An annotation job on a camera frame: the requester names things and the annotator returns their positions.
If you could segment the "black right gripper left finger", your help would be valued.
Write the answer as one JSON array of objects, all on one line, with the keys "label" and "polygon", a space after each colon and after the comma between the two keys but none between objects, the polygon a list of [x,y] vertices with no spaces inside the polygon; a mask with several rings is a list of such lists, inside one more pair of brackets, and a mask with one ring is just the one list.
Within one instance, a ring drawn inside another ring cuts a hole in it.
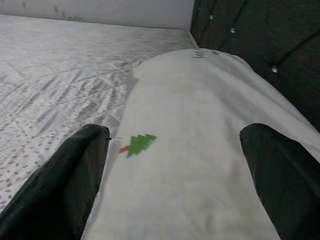
[{"label": "black right gripper left finger", "polygon": [[0,240],[81,240],[110,139],[109,129],[97,124],[66,139],[0,213]]}]

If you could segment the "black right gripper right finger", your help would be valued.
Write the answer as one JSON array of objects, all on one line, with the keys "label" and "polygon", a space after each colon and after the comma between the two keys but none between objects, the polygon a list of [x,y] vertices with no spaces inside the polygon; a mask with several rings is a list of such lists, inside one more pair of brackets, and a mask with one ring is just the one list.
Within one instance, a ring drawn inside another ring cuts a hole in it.
[{"label": "black right gripper right finger", "polygon": [[261,123],[239,134],[255,191],[281,240],[320,240],[320,163]]}]

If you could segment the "white pillow green tree print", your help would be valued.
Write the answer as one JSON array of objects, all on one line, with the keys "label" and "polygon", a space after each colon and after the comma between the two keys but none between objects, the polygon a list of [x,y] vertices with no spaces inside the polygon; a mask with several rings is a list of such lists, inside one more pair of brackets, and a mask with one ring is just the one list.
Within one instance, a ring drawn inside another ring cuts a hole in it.
[{"label": "white pillow green tree print", "polygon": [[85,240],[280,240],[239,133],[262,123],[320,161],[320,133],[240,57],[173,51],[135,68]]}]

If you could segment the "grey patterned mattress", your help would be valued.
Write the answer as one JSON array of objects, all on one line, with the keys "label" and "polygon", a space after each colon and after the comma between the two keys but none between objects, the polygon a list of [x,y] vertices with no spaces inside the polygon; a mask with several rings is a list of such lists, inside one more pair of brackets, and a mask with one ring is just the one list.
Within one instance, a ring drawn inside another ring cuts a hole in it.
[{"label": "grey patterned mattress", "polygon": [[0,14],[0,212],[82,126],[116,135],[134,67],[195,45],[179,29]]}]

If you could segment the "black tufted headboard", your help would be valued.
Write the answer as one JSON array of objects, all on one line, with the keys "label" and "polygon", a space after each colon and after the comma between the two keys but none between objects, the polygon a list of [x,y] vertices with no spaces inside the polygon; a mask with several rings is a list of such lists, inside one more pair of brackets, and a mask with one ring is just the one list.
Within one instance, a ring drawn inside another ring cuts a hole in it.
[{"label": "black tufted headboard", "polygon": [[244,59],[320,132],[320,0],[194,0],[191,34]]}]

